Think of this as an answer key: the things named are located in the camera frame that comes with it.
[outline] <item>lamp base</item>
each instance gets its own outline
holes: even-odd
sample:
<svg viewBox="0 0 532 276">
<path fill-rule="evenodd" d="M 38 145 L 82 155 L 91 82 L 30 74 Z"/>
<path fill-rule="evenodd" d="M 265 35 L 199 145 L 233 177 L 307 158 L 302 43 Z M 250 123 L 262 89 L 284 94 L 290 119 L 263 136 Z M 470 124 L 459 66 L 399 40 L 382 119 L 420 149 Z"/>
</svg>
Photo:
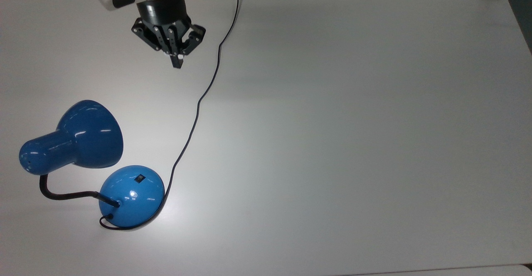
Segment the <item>lamp base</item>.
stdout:
<svg viewBox="0 0 532 276">
<path fill-rule="evenodd" d="M 100 193 L 120 204 L 117 208 L 99 202 L 102 215 L 112 214 L 112 219 L 107 221 L 118 227 L 133 227 L 157 212 L 165 195 L 165 185 L 154 170 L 133 165 L 111 174 L 101 186 Z"/>
</svg>

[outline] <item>white table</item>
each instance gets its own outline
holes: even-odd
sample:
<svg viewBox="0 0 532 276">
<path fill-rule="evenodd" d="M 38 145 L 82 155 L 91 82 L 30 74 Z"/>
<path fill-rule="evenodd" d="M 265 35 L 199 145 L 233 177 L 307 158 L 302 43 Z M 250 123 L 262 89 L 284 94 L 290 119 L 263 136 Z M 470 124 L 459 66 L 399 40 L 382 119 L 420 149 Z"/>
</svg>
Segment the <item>white table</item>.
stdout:
<svg viewBox="0 0 532 276">
<path fill-rule="evenodd" d="M 167 183 L 235 0 L 187 0 L 204 42 L 176 70 L 135 7 L 0 0 L 0 274 L 324 276 L 532 262 L 532 57 L 507 0 L 244 0 L 167 206 L 114 232 L 47 200 L 20 146 L 82 99 L 114 167 Z"/>
</svg>

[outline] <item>blue desk lamp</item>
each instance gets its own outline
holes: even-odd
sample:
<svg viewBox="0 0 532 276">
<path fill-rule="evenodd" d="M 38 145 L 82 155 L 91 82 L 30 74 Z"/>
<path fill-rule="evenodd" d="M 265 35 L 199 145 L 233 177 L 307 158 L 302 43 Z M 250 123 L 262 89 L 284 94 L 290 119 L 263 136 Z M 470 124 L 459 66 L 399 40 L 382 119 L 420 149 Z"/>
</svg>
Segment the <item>blue desk lamp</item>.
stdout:
<svg viewBox="0 0 532 276">
<path fill-rule="evenodd" d="M 136 227 L 155 215 L 165 186 L 154 170 L 127 166 L 111 174 L 100 192 L 55 194 L 47 187 L 48 173 L 74 163 L 85 168 L 106 168 L 122 157 L 122 132 L 113 115 L 101 104 L 84 100 L 63 115 L 55 132 L 34 138 L 20 149 L 23 168 L 40 175 L 40 191 L 52 200 L 94 197 L 101 213 L 118 227 Z"/>
</svg>

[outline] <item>power cord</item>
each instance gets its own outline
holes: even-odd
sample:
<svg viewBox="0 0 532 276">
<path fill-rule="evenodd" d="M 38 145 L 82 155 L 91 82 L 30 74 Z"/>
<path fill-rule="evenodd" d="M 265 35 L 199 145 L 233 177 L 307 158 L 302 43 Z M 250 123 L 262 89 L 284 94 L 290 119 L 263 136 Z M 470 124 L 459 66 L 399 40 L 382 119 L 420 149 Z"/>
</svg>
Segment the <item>power cord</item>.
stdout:
<svg viewBox="0 0 532 276">
<path fill-rule="evenodd" d="M 181 153 L 179 153 L 179 156 L 178 156 L 177 160 L 175 160 L 175 163 L 172 166 L 172 172 L 170 174 L 170 180 L 168 181 L 168 187 L 167 187 L 167 190 L 165 192 L 165 196 L 163 197 L 163 200 L 161 202 L 161 206 L 159 206 L 159 208 L 157 209 L 157 212 L 155 212 L 154 215 L 152 217 L 150 217 L 148 220 L 146 220 L 143 223 L 140 223 L 138 225 L 131 226 L 131 227 L 111 227 L 111 226 L 105 225 L 103 223 L 103 219 L 107 219 L 107 220 L 112 220 L 113 219 L 113 215 L 112 214 L 105 215 L 105 216 L 103 216 L 103 217 L 101 217 L 99 219 L 99 223 L 100 223 L 100 225 L 102 227 L 110 229 L 110 230 L 131 230 L 131 229 L 135 229 L 135 228 L 138 228 L 138 227 L 142 227 L 142 226 L 150 223 L 151 221 L 153 221 L 158 216 L 158 214 L 161 213 L 161 211 L 162 211 L 162 209 L 165 206 L 165 203 L 167 201 L 168 195 L 170 193 L 170 189 L 172 187 L 172 181 L 173 181 L 173 176 L 174 176 L 174 173 L 175 173 L 175 167 L 177 166 L 177 164 L 179 163 L 179 161 L 181 160 L 181 158 L 185 154 L 185 150 L 187 149 L 188 144 L 190 143 L 190 140 L 192 139 L 192 134 L 194 134 L 194 130 L 196 129 L 196 124 L 198 122 L 198 119 L 200 118 L 200 105 L 201 105 L 201 102 L 202 102 L 203 98 L 205 98 L 205 96 L 207 95 L 209 90 L 211 90 L 211 87 L 212 87 L 212 85 L 213 85 L 213 83 L 214 83 L 214 81 L 216 79 L 216 75 L 218 75 L 218 69 L 220 68 L 220 60 L 221 60 L 221 54 L 222 54 L 222 45 L 224 45 L 224 42 L 227 40 L 227 38 L 229 37 L 229 34 L 231 34 L 231 31 L 234 28 L 234 24 L 236 23 L 236 20 L 237 20 L 237 17 L 238 17 L 239 7 L 240 7 L 240 0 L 236 0 L 236 10 L 234 11 L 234 18 L 233 18 L 231 27 L 227 31 L 227 34 L 224 37 L 224 39 L 222 40 L 222 42 L 220 43 L 220 45 L 218 45 L 218 60 L 216 62 L 216 69 L 214 70 L 214 75 L 212 76 L 212 79 L 211 79 L 211 82 L 209 83 L 209 86 L 207 87 L 207 89 L 205 90 L 203 95 L 201 95 L 201 97 L 198 100 L 198 103 L 197 103 L 197 106 L 196 106 L 196 117 L 194 118 L 194 124 L 192 124 L 192 128 L 190 129 L 190 133 L 188 134 L 187 142 L 185 143 L 183 149 L 181 150 Z"/>
</svg>

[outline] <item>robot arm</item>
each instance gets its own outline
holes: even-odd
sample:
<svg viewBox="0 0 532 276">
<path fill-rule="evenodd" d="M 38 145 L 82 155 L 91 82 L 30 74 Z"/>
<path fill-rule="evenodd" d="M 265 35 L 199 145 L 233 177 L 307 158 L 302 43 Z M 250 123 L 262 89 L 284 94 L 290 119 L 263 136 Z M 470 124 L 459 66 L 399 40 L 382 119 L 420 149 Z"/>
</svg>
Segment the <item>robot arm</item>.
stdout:
<svg viewBox="0 0 532 276">
<path fill-rule="evenodd" d="M 187 15 L 185 0 L 99 0 L 112 11 L 133 3 L 140 17 L 131 31 L 154 50 L 170 56 L 172 65 L 181 68 L 184 55 L 190 54 L 205 36 L 205 28 L 193 25 Z M 188 32 L 188 39 L 182 38 Z"/>
</svg>

